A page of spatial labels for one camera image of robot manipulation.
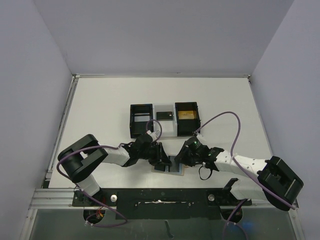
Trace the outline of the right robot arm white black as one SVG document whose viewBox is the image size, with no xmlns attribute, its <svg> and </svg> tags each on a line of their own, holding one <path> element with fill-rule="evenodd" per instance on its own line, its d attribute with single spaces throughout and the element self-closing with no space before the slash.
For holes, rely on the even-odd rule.
<svg viewBox="0 0 320 240">
<path fill-rule="evenodd" d="M 256 186 L 237 180 L 222 192 L 230 205 L 239 200 L 265 200 L 282 211 L 294 209 L 294 202 L 304 183 L 283 159 L 249 158 L 220 148 L 208 147 L 193 136 L 186 140 L 175 157 L 179 163 L 194 167 L 200 165 L 211 172 L 226 172 L 251 179 Z"/>
</svg>

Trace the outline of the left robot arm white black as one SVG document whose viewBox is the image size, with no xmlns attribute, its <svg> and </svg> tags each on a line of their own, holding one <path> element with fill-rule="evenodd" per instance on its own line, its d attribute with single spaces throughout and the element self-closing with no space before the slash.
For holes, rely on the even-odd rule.
<svg viewBox="0 0 320 240">
<path fill-rule="evenodd" d="M 101 164 L 115 164 L 130 167 L 138 160 L 147 160 L 152 166 L 167 167 L 172 163 L 161 142 L 160 132 L 147 131 L 135 141 L 119 146 L 100 145 L 92 134 L 87 134 L 58 155 L 57 171 L 84 191 L 84 200 L 95 206 L 102 199 L 101 188 L 92 172 Z"/>
</svg>

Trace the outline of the black white card tray organizer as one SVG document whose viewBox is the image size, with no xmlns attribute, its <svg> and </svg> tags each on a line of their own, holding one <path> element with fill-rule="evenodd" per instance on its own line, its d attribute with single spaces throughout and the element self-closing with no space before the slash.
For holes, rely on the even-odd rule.
<svg viewBox="0 0 320 240">
<path fill-rule="evenodd" d="M 162 131 L 163 138 L 189 137 L 199 129 L 201 119 L 196 102 L 148 103 L 130 106 L 132 139 L 146 130 Z"/>
</svg>

